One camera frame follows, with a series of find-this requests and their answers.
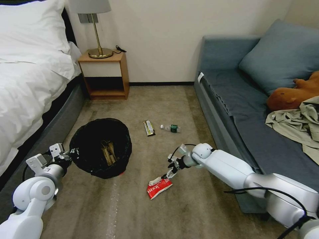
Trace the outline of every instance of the blue pillow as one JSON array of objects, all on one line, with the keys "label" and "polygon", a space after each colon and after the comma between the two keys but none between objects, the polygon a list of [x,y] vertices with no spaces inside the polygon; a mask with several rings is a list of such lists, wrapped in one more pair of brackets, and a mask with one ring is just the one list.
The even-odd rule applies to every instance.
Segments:
[{"label": "blue pillow", "polygon": [[295,87],[295,78],[308,79],[319,70],[319,29],[276,20],[239,68],[268,94]]}]

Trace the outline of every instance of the wall outlet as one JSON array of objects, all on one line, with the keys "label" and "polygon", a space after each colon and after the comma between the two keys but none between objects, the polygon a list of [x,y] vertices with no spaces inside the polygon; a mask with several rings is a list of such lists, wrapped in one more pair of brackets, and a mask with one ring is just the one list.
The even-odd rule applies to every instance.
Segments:
[{"label": "wall outlet", "polygon": [[[79,16],[79,19],[80,19],[80,23],[93,23],[93,22],[92,22],[91,14],[82,14],[82,13],[79,13],[78,16]],[[99,22],[98,19],[97,19],[96,13],[93,14],[93,18],[94,18],[94,21],[95,21],[96,23]]]}]

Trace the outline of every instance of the nightstand shelf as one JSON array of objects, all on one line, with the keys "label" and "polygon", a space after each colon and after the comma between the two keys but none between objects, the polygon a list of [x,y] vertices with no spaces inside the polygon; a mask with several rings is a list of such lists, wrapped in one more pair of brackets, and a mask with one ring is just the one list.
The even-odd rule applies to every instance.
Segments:
[{"label": "nightstand shelf", "polygon": [[91,100],[127,99],[130,86],[125,53],[94,59],[86,52],[78,62]]}]

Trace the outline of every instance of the sofa cushion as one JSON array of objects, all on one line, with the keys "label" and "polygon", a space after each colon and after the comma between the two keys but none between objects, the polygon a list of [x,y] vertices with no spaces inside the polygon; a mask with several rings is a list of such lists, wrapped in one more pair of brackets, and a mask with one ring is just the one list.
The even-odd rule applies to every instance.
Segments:
[{"label": "sofa cushion", "polygon": [[319,167],[294,142],[265,124],[267,95],[243,72],[211,70],[205,81],[228,116],[259,168],[278,173],[319,191]]},{"label": "sofa cushion", "polygon": [[239,68],[270,95],[319,70],[319,30],[276,20]]}]

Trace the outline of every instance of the water bottle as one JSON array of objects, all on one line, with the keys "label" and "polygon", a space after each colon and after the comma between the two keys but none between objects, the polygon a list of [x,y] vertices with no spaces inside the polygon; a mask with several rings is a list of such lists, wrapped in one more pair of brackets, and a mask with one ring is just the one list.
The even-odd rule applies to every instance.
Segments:
[{"label": "water bottle", "polygon": [[173,133],[179,133],[180,132],[180,127],[175,125],[175,124],[170,124],[170,125],[160,125],[160,128],[166,131],[171,131]]}]

